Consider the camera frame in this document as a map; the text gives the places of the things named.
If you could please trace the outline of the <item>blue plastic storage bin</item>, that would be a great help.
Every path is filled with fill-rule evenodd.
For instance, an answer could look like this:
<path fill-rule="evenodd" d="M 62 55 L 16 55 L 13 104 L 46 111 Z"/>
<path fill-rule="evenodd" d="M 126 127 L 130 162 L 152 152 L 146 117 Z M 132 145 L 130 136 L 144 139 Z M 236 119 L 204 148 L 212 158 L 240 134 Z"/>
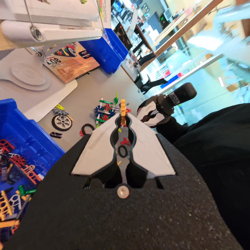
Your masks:
<path fill-rule="evenodd" d="M 79 43 L 107 74 L 111 74 L 118 70 L 129 51 L 112 29 L 105 29 L 105 33 L 108 40 L 101 37 Z"/>

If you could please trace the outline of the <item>grey spoked wheel with tyre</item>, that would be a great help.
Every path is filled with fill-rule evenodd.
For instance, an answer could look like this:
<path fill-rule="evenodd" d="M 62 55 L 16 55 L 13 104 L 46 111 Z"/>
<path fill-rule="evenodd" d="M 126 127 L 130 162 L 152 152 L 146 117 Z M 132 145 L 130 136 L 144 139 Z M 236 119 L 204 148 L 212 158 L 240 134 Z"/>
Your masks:
<path fill-rule="evenodd" d="M 56 115 L 52 118 L 52 126 L 58 131 L 68 131 L 71 129 L 73 122 L 67 116 Z"/>

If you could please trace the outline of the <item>yellow sun connector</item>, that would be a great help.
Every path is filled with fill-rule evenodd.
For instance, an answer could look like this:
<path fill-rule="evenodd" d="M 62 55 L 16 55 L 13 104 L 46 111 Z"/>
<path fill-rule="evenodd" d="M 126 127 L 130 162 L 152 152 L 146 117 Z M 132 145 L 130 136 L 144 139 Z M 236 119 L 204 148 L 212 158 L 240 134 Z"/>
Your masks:
<path fill-rule="evenodd" d="M 126 126 L 126 100 L 125 99 L 121 99 L 120 112 L 121 112 L 121 125 Z"/>

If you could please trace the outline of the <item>black background chair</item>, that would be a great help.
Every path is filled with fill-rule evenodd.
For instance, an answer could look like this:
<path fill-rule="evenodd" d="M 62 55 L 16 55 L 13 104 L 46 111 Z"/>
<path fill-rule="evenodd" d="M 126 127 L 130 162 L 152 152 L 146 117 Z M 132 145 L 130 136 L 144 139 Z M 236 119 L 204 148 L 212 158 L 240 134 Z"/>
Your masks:
<path fill-rule="evenodd" d="M 134 81 L 134 84 L 138 87 L 139 91 L 145 95 L 150 89 L 152 89 L 153 87 L 156 86 L 160 86 L 160 85 L 164 85 L 168 83 L 168 81 L 166 81 L 164 78 L 162 79 L 158 79 L 155 81 L 151 81 L 150 78 L 148 79 L 148 81 L 143 84 L 142 83 L 142 78 L 140 75 L 138 75 Z"/>

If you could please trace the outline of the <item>person's right forearm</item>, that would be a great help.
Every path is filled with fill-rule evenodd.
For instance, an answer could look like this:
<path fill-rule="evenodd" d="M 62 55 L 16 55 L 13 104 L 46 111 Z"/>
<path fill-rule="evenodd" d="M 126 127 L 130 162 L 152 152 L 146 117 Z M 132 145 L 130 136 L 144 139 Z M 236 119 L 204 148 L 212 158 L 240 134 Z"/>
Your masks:
<path fill-rule="evenodd" d="M 166 123 L 157 125 L 156 130 L 170 143 L 173 144 L 180 137 L 182 137 L 188 132 L 189 127 L 187 124 L 186 125 L 179 124 L 177 120 L 171 116 Z"/>

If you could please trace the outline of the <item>blue bin with square tag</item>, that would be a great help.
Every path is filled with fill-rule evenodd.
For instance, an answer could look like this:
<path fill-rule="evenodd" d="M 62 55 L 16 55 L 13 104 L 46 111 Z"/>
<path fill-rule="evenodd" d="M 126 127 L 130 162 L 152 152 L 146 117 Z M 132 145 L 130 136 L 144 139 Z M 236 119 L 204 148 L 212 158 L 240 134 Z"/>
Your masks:
<path fill-rule="evenodd" d="M 35 165 L 36 174 L 43 180 L 65 151 L 37 122 L 28 119 L 18 109 L 14 99 L 1 100 L 0 113 L 0 139 L 14 145 L 16 154 L 23 156 L 28 165 Z"/>

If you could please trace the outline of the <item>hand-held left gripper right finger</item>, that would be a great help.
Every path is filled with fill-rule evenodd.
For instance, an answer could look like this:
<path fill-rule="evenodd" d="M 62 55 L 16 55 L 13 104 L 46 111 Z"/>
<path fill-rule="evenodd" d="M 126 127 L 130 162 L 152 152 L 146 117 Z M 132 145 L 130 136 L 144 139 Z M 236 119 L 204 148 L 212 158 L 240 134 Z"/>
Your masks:
<path fill-rule="evenodd" d="M 127 183 L 133 188 L 142 188 L 148 179 L 175 176 L 157 133 L 131 114 L 126 115 L 126 126 L 131 143 Z"/>

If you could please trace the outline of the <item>orange toy set package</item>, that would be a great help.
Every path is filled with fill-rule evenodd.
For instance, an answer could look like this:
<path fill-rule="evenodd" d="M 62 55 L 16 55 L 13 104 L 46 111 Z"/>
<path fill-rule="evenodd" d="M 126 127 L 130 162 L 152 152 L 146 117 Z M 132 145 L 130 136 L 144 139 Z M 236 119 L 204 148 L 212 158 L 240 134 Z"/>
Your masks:
<path fill-rule="evenodd" d="M 65 84 L 99 67 L 79 42 L 72 42 L 46 57 L 44 65 Z"/>

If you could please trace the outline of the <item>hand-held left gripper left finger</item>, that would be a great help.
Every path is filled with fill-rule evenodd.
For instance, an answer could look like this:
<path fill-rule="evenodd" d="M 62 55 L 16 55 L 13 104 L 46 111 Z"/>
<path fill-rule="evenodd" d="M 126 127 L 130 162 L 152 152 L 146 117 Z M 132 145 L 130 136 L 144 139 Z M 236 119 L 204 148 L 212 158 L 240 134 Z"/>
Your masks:
<path fill-rule="evenodd" d="M 121 184 L 121 171 L 117 164 L 116 144 L 119 140 L 118 129 L 121 115 L 116 114 L 99 128 L 95 129 L 71 175 L 99 179 L 106 188 Z"/>

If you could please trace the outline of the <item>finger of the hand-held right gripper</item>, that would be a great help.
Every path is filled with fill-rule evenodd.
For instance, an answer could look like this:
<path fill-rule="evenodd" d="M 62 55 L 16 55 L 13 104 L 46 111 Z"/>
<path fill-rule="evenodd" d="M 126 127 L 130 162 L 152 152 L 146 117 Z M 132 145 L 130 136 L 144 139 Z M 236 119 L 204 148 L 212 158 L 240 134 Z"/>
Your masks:
<path fill-rule="evenodd" d="M 143 123 L 148 127 L 156 127 L 156 125 L 165 119 L 164 115 L 161 113 L 156 113 L 153 115 L 146 116 Z"/>
<path fill-rule="evenodd" d="M 150 102 L 148 105 L 139 107 L 137 111 L 137 118 L 154 118 L 156 116 L 155 114 L 152 114 L 157 109 L 155 102 Z"/>

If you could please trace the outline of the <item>black tyre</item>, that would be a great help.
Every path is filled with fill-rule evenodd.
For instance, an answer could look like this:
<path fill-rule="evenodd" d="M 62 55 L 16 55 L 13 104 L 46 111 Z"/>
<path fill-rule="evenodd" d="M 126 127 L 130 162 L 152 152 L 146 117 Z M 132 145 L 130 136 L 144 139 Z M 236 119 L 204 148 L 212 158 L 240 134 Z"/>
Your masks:
<path fill-rule="evenodd" d="M 82 129 L 84 136 L 87 134 L 91 134 L 92 131 L 95 130 L 94 126 L 89 123 L 84 124 L 81 129 Z"/>
<path fill-rule="evenodd" d="M 126 158 L 128 156 L 128 150 L 124 145 L 118 147 L 118 154 L 121 158 Z"/>

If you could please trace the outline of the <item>multicolour construction toy model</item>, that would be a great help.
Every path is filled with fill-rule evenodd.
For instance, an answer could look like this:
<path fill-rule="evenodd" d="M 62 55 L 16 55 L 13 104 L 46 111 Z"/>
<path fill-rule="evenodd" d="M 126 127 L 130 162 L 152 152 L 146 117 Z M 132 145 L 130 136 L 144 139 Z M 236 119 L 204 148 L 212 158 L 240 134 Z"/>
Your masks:
<path fill-rule="evenodd" d="M 105 123 L 107 120 L 112 118 L 114 115 L 121 113 L 120 106 L 121 102 L 118 99 L 118 93 L 113 101 L 107 101 L 103 98 L 99 100 L 100 104 L 94 108 L 95 123 Z"/>

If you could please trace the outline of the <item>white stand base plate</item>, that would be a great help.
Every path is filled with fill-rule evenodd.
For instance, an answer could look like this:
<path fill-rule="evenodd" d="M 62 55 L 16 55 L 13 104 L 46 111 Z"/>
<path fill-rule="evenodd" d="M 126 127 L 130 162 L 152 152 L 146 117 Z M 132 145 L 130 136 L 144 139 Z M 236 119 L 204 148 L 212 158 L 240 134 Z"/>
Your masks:
<path fill-rule="evenodd" d="M 72 42 L 100 39 L 104 28 L 1 19 L 1 100 L 12 98 L 29 119 L 40 121 L 76 87 L 45 65 L 46 57 Z"/>

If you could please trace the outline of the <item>grey connector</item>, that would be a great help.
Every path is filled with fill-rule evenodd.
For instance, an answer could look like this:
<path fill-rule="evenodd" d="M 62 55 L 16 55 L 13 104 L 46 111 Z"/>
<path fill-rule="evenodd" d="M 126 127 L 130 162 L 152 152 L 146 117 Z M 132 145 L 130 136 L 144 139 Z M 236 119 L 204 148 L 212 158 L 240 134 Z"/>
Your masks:
<path fill-rule="evenodd" d="M 66 111 L 60 110 L 57 108 L 52 109 L 52 112 L 53 112 L 53 114 L 59 115 L 59 116 L 68 116 L 69 115 Z"/>

